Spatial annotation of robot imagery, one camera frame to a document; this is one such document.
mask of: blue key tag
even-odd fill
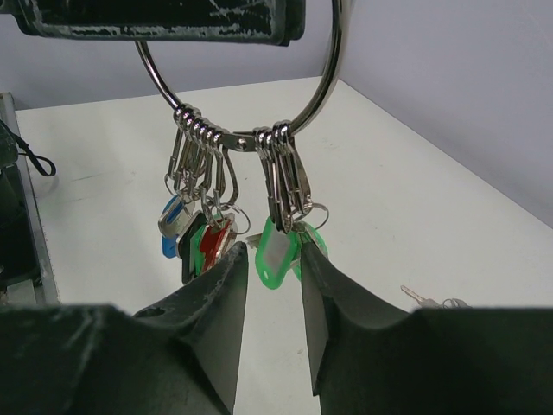
[[[163,209],[157,225],[162,234],[162,252],[166,258],[177,256],[177,237],[192,218],[194,202],[188,198],[174,196]]]

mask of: silver ring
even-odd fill
[[[171,190],[171,188],[169,187],[169,183],[168,183],[169,175],[167,173],[165,174],[165,177],[163,178],[163,181],[165,182],[165,188],[167,189],[169,194],[172,195],[172,196],[176,196],[176,193],[173,190]]]
[[[247,215],[247,213],[238,205],[234,204],[234,203],[221,203],[221,210],[233,210],[234,212],[236,212],[237,214],[242,214],[245,219],[248,221],[248,227],[246,228],[245,231],[243,232],[236,232],[237,235],[244,235],[248,232],[250,232],[250,229],[251,229],[251,220],[250,220],[250,216]]]
[[[215,216],[213,216],[213,208],[217,208],[217,214],[223,218],[223,212],[221,209],[219,209],[215,203],[213,202],[213,198],[211,196],[205,196],[205,202],[202,198],[201,201],[201,210],[203,211],[204,215],[206,216],[207,223],[212,227],[217,227],[219,230],[223,227],[219,223],[218,220],[215,219]]]
[[[291,136],[296,135],[313,121],[328,101],[330,94],[338,82],[338,72],[346,50],[347,31],[349,29],[350,19],[350,1],[351,0],[332,0],[333,20],[330,53],[328,54],[327,62],[322,72],[321,82],[313,98],[311,98],[303,111],[290,123]],[[154,58],[149,51],[148,43],[145,41],[137,41],[135,43],[140,58],[150,78],[156,85],[157,90],[173,110],[178,110],[182,106],[182,102],[168,87],[165,79],[159,72]],[[256,150],[252,131],[234,133],[226,131],[221,137],[221,143],[230,150],[242,152]]]
[[[328,220],[330,219],[330,210],[322,203],[315,203],[315,202],[311,203],[311,208],[309,209],[309,211],[307,211],[305,214],[301,214],[297,218],[294,218],[294,222],[298,222],[300,220],[305,219],[311,212],[313,212],[314,208],[323,210],[327,214],[327,217],[325,218],[325,220],[318,227],[316,227],[315,230],[319,230],[322,227],[324,227],[327,224]]]

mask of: gray wall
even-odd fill
[[[177,91],[316,76],[325,59],[331,3],[308,0],[305,36],[289,48],[207,43],[152,44]],[[156,93],[132,43],[28,37],[0,16],[0,91],[19,109]]]
[[[342,79],[553,226],[551,0],[360,0]]]

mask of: green key tag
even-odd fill
[[[204,257],[204,254],[200,252],[200,242],[201,238],[204,236],[204,232],[206,231],[207,225],[202,226],[198,231],[192,235],[192,239],[190,240],[190,246],[192,248],[192,256],[194,258],[194,269],[196,272],[196,276],[201,274],[201,269],[204,267],[204,262],[206,260],[206,257]]]
[[[299,246],[296,233],[278,232],[275,224],[267,218],[256,252],[257,274],[267,288],[276,290],[282,285]]]
[[[300,281],[302,281],[302,262],[300,260],[300,256],[302,253],[302,244],[308,243],[308,242],[314,242],[317,248],[319,248],[319,251],[321,251],[325,257],[328,258],[328,248],[327,244],[325,244],[324,239],[322,238],[321,234],[311,225],[309,225],[307,222],[298,222],[296,224],[299,229],[297,230],[297,238],[299,241],[299,246],[297,247],[297,254],[295,257],[294,263],[292,264],[292,269]]]

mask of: black cable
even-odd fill
[[[55,164],[52,163],[51,160],[49,160],[49,159],[47,159],[46,157],[43,157],[43,156],[37,156],[30,149],[29,144],[27,144],[25,142],[25,140],[23,140],[21,137],[19,137],[17,134],[15,134],[12,130],[10,130],[10,128],[6,125],[6,123],[4,123],[1,119],[0,119],[0,126],[2,126],[9,133],[9,135],[15,140],[15,142],[21,148],[21,150],[23,150],[23,153],[19,153],[20,156],[27,156],[29,158],[29,161],[35,166],[35,169],[42,176],[45,176],[45,177],[55,176],[55,174],[57,173],[57,168],[55,168]],[[50,168],[49,172],[47,172],[42,167],[41,161],[43,161],[44,163],[46,163],[49,166],[49,168]]]

